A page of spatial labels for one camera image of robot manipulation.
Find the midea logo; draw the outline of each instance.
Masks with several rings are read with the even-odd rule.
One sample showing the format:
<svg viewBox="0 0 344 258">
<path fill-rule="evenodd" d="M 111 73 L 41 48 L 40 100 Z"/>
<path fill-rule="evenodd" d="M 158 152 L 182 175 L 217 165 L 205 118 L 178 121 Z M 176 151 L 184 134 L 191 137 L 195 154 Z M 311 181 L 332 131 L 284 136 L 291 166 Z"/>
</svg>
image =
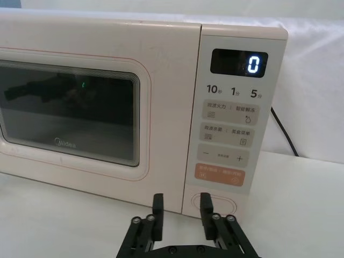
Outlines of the midea logo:
<svg viewBox="0 0 344 258">
<path fill-rule="evenodd" d="M 63 146 L 63 147 L 69 147 L 69 148 L 76 148 L 76 145 L 71 143 L 71 142 L 67 142 L 67 141 L 63 141 L 60 138 L 56 137 L 54 139 L 55 141 L 55 145 L 56 146 Z"/>
</svg>

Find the power cord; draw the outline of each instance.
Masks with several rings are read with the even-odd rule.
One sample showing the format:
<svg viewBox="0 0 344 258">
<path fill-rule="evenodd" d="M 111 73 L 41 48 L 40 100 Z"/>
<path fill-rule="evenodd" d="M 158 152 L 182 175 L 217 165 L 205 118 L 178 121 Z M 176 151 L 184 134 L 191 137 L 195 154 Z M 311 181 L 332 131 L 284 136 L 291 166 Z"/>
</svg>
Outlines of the power cord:
<svg viewBox="0 0 344 258">
<path fill-rule="evenodd" d="M 286 140 L 288 141 L 288 143 L 289 143 L 289 145 L 290 145 L 290 147 L 292 149 L 292 152 L 294 152 L 294 155 L 296 157 L 299 157 L 299 154 L 297 153 L 294 144 L 292 143 L 288 133 L 286 132 L 284 126 L 282 125 L 282 123 L 281 123 L 280 119 L 278 118 L 278 116 L 277 116 L 277 114 L 276 114 L 276 112 L 275 112 L 273 107 L 271 107 L 271 113 L 273 114 L 276 122 L 278 123 L 279 127 L 281 128 L 282 132 L 284 133 L 284 136 L 286 137 Z"/>
</svg>

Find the screw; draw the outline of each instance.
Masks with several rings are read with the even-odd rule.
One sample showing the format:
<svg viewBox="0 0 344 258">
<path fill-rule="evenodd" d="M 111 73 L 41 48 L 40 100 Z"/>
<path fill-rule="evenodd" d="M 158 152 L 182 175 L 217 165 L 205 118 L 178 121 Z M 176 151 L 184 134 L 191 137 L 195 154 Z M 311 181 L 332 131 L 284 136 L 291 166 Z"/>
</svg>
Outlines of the screw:
<svg viewBox="0 0 344 258">
<path fill-rule="evenodd" d="M 204 246 L 197 246 L 197 251 L 198 251 L 200 254 L 203 254 L 203 253 L 205 252 Z"/>
<path fill-rule="evenodd" d="M 221 217 L 220 217 L 219 214 L 214 214 L 212 218 L 213 218 L 213 219 L 219 219 L 219 218 L 221 218 Z"/>
<path fill-rule="evenodd" d="M 228 220 L 228 221 L 235 221 L 235 216 L 229 215 L 229 216 L 227 217 L 227 220 Z"/>
<path fill-rule="evenodd" d="M 154 217 L 154 215 L 148 215 L 147 216 L 147 219 L 149 220 L 149 221 L 153 221 L 154 219 L 155 219 L 155 217 Z"/>
<path fill-rule="evenodd" d="M 175 247 L 175 246 L 170 246 L 170 247 L 168 248 L 168 252 L 169 252 L 170 254 L 175 254 L 175 253 L 177 253 L 177 247 Z"/>
<path fill-rule="evenodd" d="M 132 223 L 137 224 L 137 223 L 139 223 L 140 221 L 141 221 L 140 218 L 133 218 Z"/>
</svg>

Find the white table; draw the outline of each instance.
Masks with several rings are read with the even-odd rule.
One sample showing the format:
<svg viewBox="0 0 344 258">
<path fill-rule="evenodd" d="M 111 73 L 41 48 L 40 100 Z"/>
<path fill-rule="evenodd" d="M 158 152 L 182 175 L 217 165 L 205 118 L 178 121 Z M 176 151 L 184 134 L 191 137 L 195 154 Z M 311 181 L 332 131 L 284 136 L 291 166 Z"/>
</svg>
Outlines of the white table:
<svg viewBox="0 0 344 258">
<path fill-rule="evenodd" d="M 344 257 L 343 196 L 344 164 L 262 152 L 241 226 L 263 258 Z M 130 219 L 150 211 L 0 174 L 0 257 L 116 257 Z M 212 242 L 199 219 L 165 212 L 155 248 L 182 244 Z"/>
</svg>

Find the glass window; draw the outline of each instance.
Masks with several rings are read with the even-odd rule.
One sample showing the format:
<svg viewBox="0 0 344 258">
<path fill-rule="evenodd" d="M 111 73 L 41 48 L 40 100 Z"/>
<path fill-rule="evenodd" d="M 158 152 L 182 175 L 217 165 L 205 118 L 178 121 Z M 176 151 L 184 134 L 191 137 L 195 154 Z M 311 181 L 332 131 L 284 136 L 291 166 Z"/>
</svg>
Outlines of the glass window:
<svg viewBox="0 0 344 258">
<path fill-rule="evenodd" d="M 8 142 L 139 164 L 136 75 L 0 61 L 0 125 Z"/>
</svg>

